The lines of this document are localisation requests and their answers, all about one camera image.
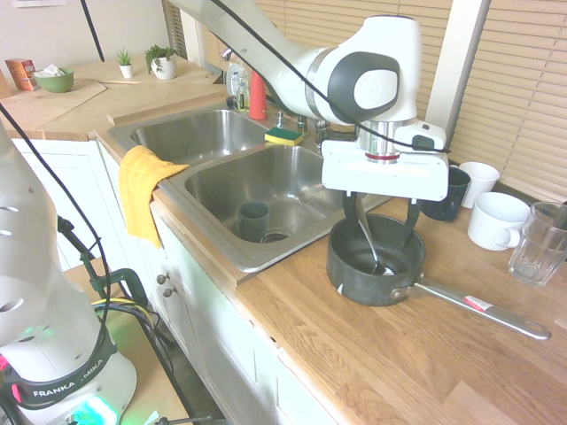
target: clear glass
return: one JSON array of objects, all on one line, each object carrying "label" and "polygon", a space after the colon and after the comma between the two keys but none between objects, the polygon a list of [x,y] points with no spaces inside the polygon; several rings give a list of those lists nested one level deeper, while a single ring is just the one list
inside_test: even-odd
[{"label": "clear glass", "polygon": [[520,243],[510,258],[510,273],[520,282],[543,286],[566,258],[567,206],[533,204],[522,226]]}]

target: drain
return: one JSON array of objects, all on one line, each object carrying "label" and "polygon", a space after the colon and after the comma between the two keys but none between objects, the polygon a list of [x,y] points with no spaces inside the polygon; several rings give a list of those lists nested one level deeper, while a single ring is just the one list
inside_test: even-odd
[{"label": "drain", "polygon": [[271,232],[264,236],[260,243],[272,243],[272,242],[279,242],[283,241],[288,235],[285,233],[280,232]]}]

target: stainless steel sink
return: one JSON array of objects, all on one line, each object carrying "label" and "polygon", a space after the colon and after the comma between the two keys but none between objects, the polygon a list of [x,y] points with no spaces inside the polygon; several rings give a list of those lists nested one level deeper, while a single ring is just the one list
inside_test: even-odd
[{"label": "stainless steel sink", "polygon": [[111,132],[114,130],[130,133],[131,147],[142,144],[160,159],[192,166],[261,146],[266,133],[264,127],[245,115],[216,108],[182,112],[165,120],[149,120],[143,125],[118,127]]},{"label": "stainless steel sink", "polygon": [[276,145],[225,159],[193,173],[185,188],[222,225],[233,231],[238,207],[246,201],[269,206],[263,242],[277,242],[342,209],[342,195],[321,183],[322,159],[296,146]]},{"label": "stainless steel sink", "polygon": [[[315,137],[295,147],[266,145],[276,118],[250,120],[222,105],[182,112],[109,133],[124,149],[147,146],[164,160],[191,166],[159,186],[236,267],[258,272],[324,236],[344,217],[342,193],[321,183]],[[388,198],[367,195],[368,210]],[[238,207],[268,204],[268,232],[250,243],[233,232]]]}]

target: white mug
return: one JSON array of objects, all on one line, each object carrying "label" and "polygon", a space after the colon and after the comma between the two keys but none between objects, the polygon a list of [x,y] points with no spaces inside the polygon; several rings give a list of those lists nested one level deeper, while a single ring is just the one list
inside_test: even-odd
[{"label": "white mug", "polygon": [[490,192],[500,179],[500,173],[496,168],[482,162],[463,162],[459,168],[470,177],[469,189],[462,200],[462,206],[465,208],[472,208],[477,196]]},{"label": "white mug", "polygon": [[530,207],[504,193],[486,192],[478,195],[469,223],[469,238],[490,251],[514,248],[520,242],[520,228]]}]

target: white pot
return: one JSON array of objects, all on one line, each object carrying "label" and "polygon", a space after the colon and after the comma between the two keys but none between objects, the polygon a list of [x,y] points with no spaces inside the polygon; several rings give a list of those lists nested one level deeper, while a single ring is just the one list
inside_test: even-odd
[{"label": "white pot", "polygon": [[120,65],[120,70],[122,71],[124,78],[132,78],[134,76],[132,65]]},{"label": "white pot", "polygon": [[171,80],[175,78],[177,74],[177,63],[175,62],[175,56],[172,56],[167,60],[166,58],[159,58],[159,64],[161,70],[158,71],[158,66],[156,65],[156,61],[153,60],[151,62],[151,69],[156,77],[160,80]]}]

